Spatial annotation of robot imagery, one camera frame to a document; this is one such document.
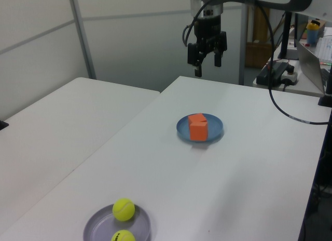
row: white wall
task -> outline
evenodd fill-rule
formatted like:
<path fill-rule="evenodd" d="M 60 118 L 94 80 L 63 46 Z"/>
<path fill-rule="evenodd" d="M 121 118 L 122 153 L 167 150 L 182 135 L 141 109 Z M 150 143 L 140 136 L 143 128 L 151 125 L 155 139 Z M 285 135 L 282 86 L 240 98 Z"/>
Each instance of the white wall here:
<path fill-rule="evenodd" d="M 1 120 L 88 76 L 73 22 L 69 0 L 0 0 Z"/>
<path fill-rule="evenodd" d="M 190 0 L 78 0 L 97 79 L 163 91 L 178 76 L 194 77 L 182 31 L 190 24 Z M 241 5 L 222 14 L 228 51 L 223 67 L 213 54 L 203 62 L 203 79 L 239 81 Z M 191 42 L 196 38 L 191 33 Z"/>

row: blue plate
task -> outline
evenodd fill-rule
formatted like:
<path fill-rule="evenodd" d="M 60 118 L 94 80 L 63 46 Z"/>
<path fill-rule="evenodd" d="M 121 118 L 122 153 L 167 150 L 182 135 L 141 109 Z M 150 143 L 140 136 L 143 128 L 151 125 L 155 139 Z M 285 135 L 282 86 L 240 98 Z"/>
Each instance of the blue plate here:
<path fill-rule="evenodd" d="M 216 116 L 210 114 L 203 114 L 207 120 L 208 125 L 208 135 L 206 141 L 194 141 L 194 142 L 209 142 L 214 141 L 222 136 L 224 125 L 223 122 Z M 190 132 L 188 126 L 188 116 L 183 117 L 176 124 L 176 130 L 178 135 L 187 140 L 190 139 Z"/>

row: black cable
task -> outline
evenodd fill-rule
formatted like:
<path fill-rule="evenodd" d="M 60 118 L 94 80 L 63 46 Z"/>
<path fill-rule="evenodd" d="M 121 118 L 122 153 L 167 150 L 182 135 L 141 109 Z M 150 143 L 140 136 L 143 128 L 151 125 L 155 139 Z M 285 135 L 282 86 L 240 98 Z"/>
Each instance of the black cable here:
<path fill-rule="evenodd" d="M 288 82 L 285 82 L 284 88 L 282 89 L 283 92 L 285 92 L 285 89 L 287 86 L 288 86 Z"/>
<path fill-rule="evenodd" d="M 185 42 L 185 33 L 186 33 L 186 30 L 189 28 L 188 25 L 186 25 L 186 27 L 183 29 L 183 33 L 182 33 L 182 41 L 183 43 Z"/>
<path fill-rule="evenodd" d="M 282 39 L 282 36 L 284 35 L 284 32 L 281 33 L 280 37 L 278 38 L 278 41 L 276 42 L 276 46 L 279 46 L 279 41 Z"/>
<path fill-rule="evenodd" d="M 187 32 L 187 35 L 186 35 L 186 39 L 183 41 L 184 45 L 187 47 L 187 43 L 188 43 L 188 38 L 189 38 L 189 35 L 190 35 L 190 32 L 191 32 L 191 29 L 193 27 L 193 25 L 195 24 L 195 22 L 197 21 L 198 17 L 199 17 L 199 14 L 201 14 L 201 12 L 203 11 L 203 9 L 212 1 L 215 1 L 215 0 L 208 0 L 197 12 L 197 14 L 195 15 L 195 17 L 193 18 L 192 20 L 192 23 L 190 24 L 190 27 L 189 27 L 189 30 Z M 240 0 L 230 0 L 230 1 L 237 1 L 237 2 L 245 2 L 245 0 L 243 1 L 240 1 Z"/>
<path fill-rule="evenodd" d="M 190 34 L 190 31 L 194 25 L 194 23 L 197 21 L 198 17 L 199 17 L 199 14 L 202 12 L 202 10 L 210 3 L 214 0 L 208 0 L 200 9 L 199 11 L 197 12 L 196 16 L 193 18 L 192 20 L 192 23 L 189 27 L 189 30 L 187 32 L 187 36 L 186 36 L 186 39 L 184 41 L 184 45 L 187 46 L 187 42 L 188 42 L 188 38 L 189 38 L 189 34 Z M 260 3 L 258 1 L 256 1 L 255 3 L 257 5 L 257 7 L 260 9 L 260 11 L 262 12 L 264 18 L 265 18 L 265 21 L 268 25 L 268 28 L 269 28 L 269 32 L 270 32 L 270 36 L 273 36 L 273 30 L 272 30 L 272 27 L 271 27 L 271 24 L 270 24 L 270 20 L 266 14 L 266 12 L 263 10 L 262 6 L 260 5 Z M 295 121 L 298 121 L 298 122 L 301 122 L 301 123 L 306 123 L 306 124 L 311 124 L 311 125 L 332 125 L 332 123 L 330 122 L 310 122 L 310 121 L 307 121 L 307 120 L 302 120 L 302 119 L 299 119 L 299 118 L 296 118 L 294 116 L 291 116 L 289 114 L 287 114 L 285 111 L 283 111 L 278 105 L 277 103 L 275 102 L 274 98 L 273 98 L 273 95 L 272 95 L 272 70 L 273 70 L 273 57 L 274 57 L 274 39 L 273 37 L 271 38 L 271 60 L 270 60 L 270 70 L 269 70 L 269 76 L 268 76 L 268 88 L 269 88 L 269 94 L 270 94 L 270 98 L 271 98 L 271 101 L 272 103 L 274 104 L 274 106 L 281 112 L 283 113 L 285 116 L 289 117 L 290 119 L 293 119 Z"/>
<path fill-rule="evenodd" d="M 272 36 L 273 32 L 272 32 L 272 27 L 271 27 L 271 24 L 270 24 L 270 21 L 269 21 L 269 18 L 266 14 L 266 12 L 263 10 L 262 6 L 260 5 L 260 3 L 258 1 L 256 1 L 256 5 L 257 7 L 260 9 L 260 11 L 262 12 L 264 18 L 265 18 L 265 21 L 268 25 L 268 28 L 269 28 L 269 31 L 270 31 L 270 35 Z M 283 111 L 278 105 L 277 103 L 275 102 L 274 98 L 273 98 L 273 95 L 272 95 L 272 67 L 273 67 L 273 57 L 274 57 L 274 39 L 273 37 L 271 38 L 271 47 L 272 47 L 272 51 L 271 51 L 271 60 L 270 60 L 270 70 L 269 70 L 269 77 L 268 77 L 268 88 L 269 88 L 269 94 L 270 94 L 270 98 L 272 100 L 272 103 L 274 104 L 274 106 L 281 112 L 283 113 L 285 116 L 289 117 L 290 119 L 293 119 L 293 120 L 296 120 L 298 122 L 301 122 L 301 123 L 306 123 L 306 124 L 311 124 L 311 125 L 332 125 L 332 123 L 330 122 L 310 122 L 310 121 L 307 121 L 307 120 L 302 120 L 302 119 L 299 119 L 299 118 L 296 118 L 294 116 L 291 116 L 289 114 L 287 114 L 285 111 Z"/>

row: gray plate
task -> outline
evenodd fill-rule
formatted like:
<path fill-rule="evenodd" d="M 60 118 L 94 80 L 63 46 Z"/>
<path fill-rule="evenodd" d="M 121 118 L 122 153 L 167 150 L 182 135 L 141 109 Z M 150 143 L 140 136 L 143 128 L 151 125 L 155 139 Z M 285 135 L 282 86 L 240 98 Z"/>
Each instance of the gray plate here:
<path fill-rule="evenodd" d="M 112 213 L 113 205 L 106 206 L 96 212 L 84 228 L 84 241 L 110 241 L 120 230 L 130 231 L 136 241 L 147 241 L 150 234 L 150 218 L 139 206 L 135 205 L 134 216 L 125 222 L 115 219 Z"/>

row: laptop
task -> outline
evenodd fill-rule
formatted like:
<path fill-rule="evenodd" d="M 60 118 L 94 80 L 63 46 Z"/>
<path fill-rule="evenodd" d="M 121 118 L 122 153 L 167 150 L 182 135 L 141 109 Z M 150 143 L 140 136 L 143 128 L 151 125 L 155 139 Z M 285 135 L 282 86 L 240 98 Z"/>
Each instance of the laptop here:
<path fill-rule="evenodd" d="M 326 69 L 321 69 L 318 57 L 316 57 L 310 50 L 306 49 L 306 47 L 300 44 L 296 39 L 295 42 L 303 74 L 309 78 L 309 80 L 316 85 L 322 93 L 325 93 L 329 72 Z"/>

